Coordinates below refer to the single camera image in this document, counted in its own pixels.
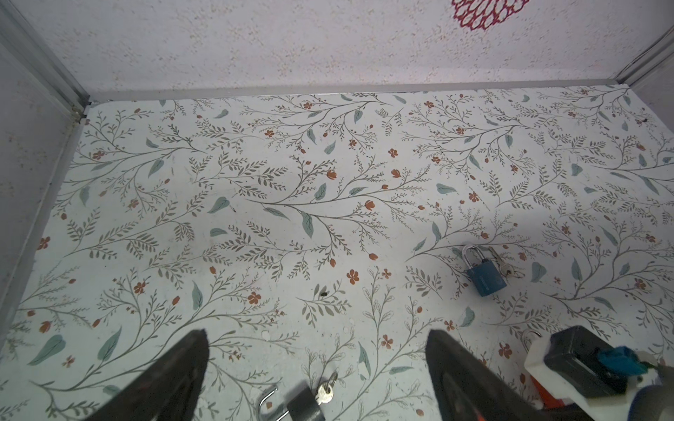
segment key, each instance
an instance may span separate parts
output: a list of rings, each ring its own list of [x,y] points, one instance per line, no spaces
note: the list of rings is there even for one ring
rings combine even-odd
[[[491,251],[491,254],[493,254],[494,257],[496,258],[496,263],[499,266],[499,272],[501,272],[501,275],[507,277],[515,273],[515,269],[512,267],[512,265],[510,263],[506,263],[505,261],[503,261],[501,256],[499,256],[499,254],[496,253],[496,250],[494,250],[492,246],[489,246],[489,251]]]
[[[330,376],[330,379],[328,381],[324,381],[318,386],[318,390],[316,391],[316,402],[319,405],[323,405],[324,403],[328,403],[332,401],[332,397],[334,396],[334,384],[337,381],[337,372],[335,372],[332,376]]]

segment floral patterned floor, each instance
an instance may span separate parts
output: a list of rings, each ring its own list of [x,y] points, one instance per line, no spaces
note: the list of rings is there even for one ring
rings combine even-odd
[[[674,358],[673,135],[626,86],[92,107],[0,364],[3,420],[90,414],[191,329],[196,419],[339,373],[330,420],[439,420],[446,329],[528,400],[527,327]],[[520,278],[490,297],[460,247]]]

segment green leaf print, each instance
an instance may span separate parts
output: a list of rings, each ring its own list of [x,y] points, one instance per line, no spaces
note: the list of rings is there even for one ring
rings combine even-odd
[[[601,304],[605,305],[606,307],[610,308],[611,310],[615,311],[611,303],[606,299],[606,298],[601,298],[601,297],[594,297],[594,300],[597,302],[600,302]]]
[[[653,193],[655,193],[657,195],[660,195],[660,192],[658,192],[658,189],[655,188],[655,186],[653,185],[653,182],[649,178],[642,177],[642,176],[639,176],[639,178],[644,181],[644,184],[646,185],[646,187],[653,190]]]
[[[632,179],[631,179],[630,177],[625,176],[625,175],[622,175],[622,174],[620,174],[619,172],[612,172],[611,174],[612,174],[612,175],[615,175],[616,177],[620,177],[621,179],[625,179],[625,180],[630,180],[630,181],[632,181]]]
[[[332,151],[335,150],[335,144],[337,144],[337,141],[332,142],[332,144],[329,145],[324,152],[326,154],[330,155],[332,153]]]
[[[437,224],[434,222],[431,229],[435,235],[435,243],[437,244],[437,242],[442,239],[442,235],[440,235],[440,228],[438,228]]]
[[[113,356],[113,352],[115,351],[115,348],[117,347],[117,342],[119,342],[119,336],[122,333],[122,328],[120,327],[119,330],[114,333],[112,336],[108,338],[108,340],[105,341],[102,347],[98,350],[98,359],[101,361],[107,361],[110,359],[111,356]]]
[[[367,352],[363,345],[359,342],[358,345],[361,347],[361,355],[358,357],[358,364],[364,363],[365,368],[367,369],[367,374],[372,375],[372,369],[370,368],[370,359],[367,357]]]
[[[154,164],[150,167],[150,172],[148,173],[148,177],[153,175],[155,172],[159,171],[159,168],[162,168],[164,166],[164,160],[156,160],[154,161]]]
[[[608,238],[609,241],[611,241],[611,244],[613,244],[614,246],[617,247],[617,246],[618,246],[618,240],[615,239],[615,237],[613,236],[613,234],[611,234],[610,232],[606,231],[606,230],[604,229],[604,227],[602,227],[602,226],[600,226],[599,228],[601,228],[601,230],[604,232],[604,235],[606,236],[606,238]]]
[[[86,206],[86,201],[89,200],[89,186],[80,190],[80,200],[82,201],[82,205]]]
[[[311,215],[304,212],[301,212],[301,214],[302,228],[304,228],[304,232],[306,232],[309,238],[311,238],[313,236],[313,220],[311,219]]]
[[[42,361],[46,360],[47,358],[63,351],[64,348],[65,348],[65,341],[63,340],[63,336],[54,335],[50,337],[47,340],[47,342],[44,343],[44,346],[42,347],[40,352],[38,352],[35,358],[33,358],[33,360],[29,362],[28,365],[36,366],[40,364]]]
[[[91,171],[100,170],[101,168],[105,168],[105,167],[107,167],[107,166],[110,165],[110,164],[112,164],[112,161],[110,161],[110,162],[101,162],[100,164],[95,165],[95,166],[91,169]]]
[[[226,233],[227,233],[227,231],[223,230],[222,228],[213,228],[210,231],[210,236],[215,237],[215,236],[223,235],[223,234],[226,234]]]
[[[281,218],[286,218],[288,221],[290,220],[290,218],[285,216],[285,214],[283,212],[281,212],[280,210],[274,209],[273,207],[265,207],[264,211],[269,212],[270,214],[272,214],[274,216],[280,216]]]
[[[482,168],[480,168],[480,164],[477,162],[477,160],[473,155],[468,155],[468,159],[472,162],[473,165],[477,167],[478,170],[482,171]]]
[[[531,282],[539,282],[546,273],[547,269],[545,269],[545,266],[537,261],[531,263]]]
[[[421,250],[421,247],[423,247],[423,245],[424,245],[425,242],[426,242],[426,238],[424,238],[422,241],[419,241],[419,244],[417,244],[416,247],[412,249],[412,251],[419,251],[419,250]]]
[[[475,312],[470,308],[466,307],[466,315],[464,316],[463,322],[459,327],[468,327],[475,320]]]
[[[447,193],[450,193],[452,191],[456,191],[455,188],[445,186],[444,184],[436,184],[435,187],[437,188],[437,192],[440,193],[441,195],[446,195]]]
[[[110,396],[115,396],[119,392],[121,392],[121,389],[115,385],[107,385],[106,387],[103,388],[103,393]]]
[[[224,209],[227,206],[229,206],[229,200],[227,200],[226,197],[221,196],[215,201],[215,203],[213,203],[213,207],[211,207],[211,210],[208,211],[208,213],[215,214],[217,211]]]
[[[388,371],[388,374],[397,375],[398,373],[402,373],[403,371],[407,371],[407,370],[412,370],[412,367],[410,367],[410,366],[393,367]]]
[[[322,200],[326,196],[326,188],[327,184],[323,183],[321,184],[321,187],[318,188],[316,193],[313,194],[313,198],[316,200]]]
[[[574,262],[571,264],[571,276],[574,277],[575,280],[582,281],[583,280],[583,275],[580,273],[580,265],[578,265],[578,261],[574,257]]]
[[[357,195],[361,191],[365,190],[367,187],[354,187],[348,192],[349,196]]]
[[[194,284],[194,287],[192,288],[192,309],[198,310],[198,309],[201,308],[202,304],[204,303],[204,295],[202,294],[202,291],[197,286],[196,282],[192,281],[192,284]]]

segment black padlock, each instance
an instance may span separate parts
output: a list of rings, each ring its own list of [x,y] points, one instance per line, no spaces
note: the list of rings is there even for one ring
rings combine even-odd
[[[468,251],[474,251],[480,258],[480,263],[471,264],[468,261]],[[475,288],[477,288],[477,292],[481,296],[493,294],[506,287],[506,281],[503,280],[494,262],[487,259],[476,246],[472,244],[464,246],[461,255],[466,266],[468,266],[466,275],[473,282]]]

